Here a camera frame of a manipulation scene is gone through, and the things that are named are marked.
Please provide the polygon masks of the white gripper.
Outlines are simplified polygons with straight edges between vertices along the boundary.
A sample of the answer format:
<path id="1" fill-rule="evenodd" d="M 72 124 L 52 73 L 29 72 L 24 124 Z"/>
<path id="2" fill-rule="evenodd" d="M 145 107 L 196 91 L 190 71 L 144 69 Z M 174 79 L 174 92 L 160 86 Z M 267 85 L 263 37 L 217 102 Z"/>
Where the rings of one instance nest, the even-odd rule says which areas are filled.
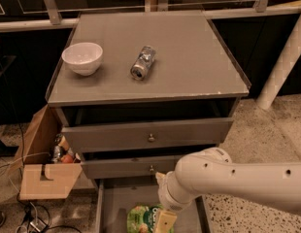
<path id="1" fill-rule="evenodd" d="M 177 220 L 175 213 L 188 208 L 193 197 L 180 185 L 174 172 L 157 172 L 155 177 L 158 183 L 158 198 L 166 210 L 159 209 L 156 212 L 152 233 L 169 233 Z"/>

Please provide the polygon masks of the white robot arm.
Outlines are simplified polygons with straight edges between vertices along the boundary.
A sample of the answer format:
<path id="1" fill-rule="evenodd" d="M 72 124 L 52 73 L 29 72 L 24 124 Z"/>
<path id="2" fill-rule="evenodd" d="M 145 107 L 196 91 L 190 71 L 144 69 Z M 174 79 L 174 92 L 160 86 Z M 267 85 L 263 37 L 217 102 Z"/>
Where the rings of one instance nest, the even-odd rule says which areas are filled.
<path id="1" fill-rule="evenodd" d="M 204 194 L 228 194 L 301 216 L 301 162 L 237 164 L 226 151 L 210 148 L 183 156 L 156 179 L 170 219 Z"/>

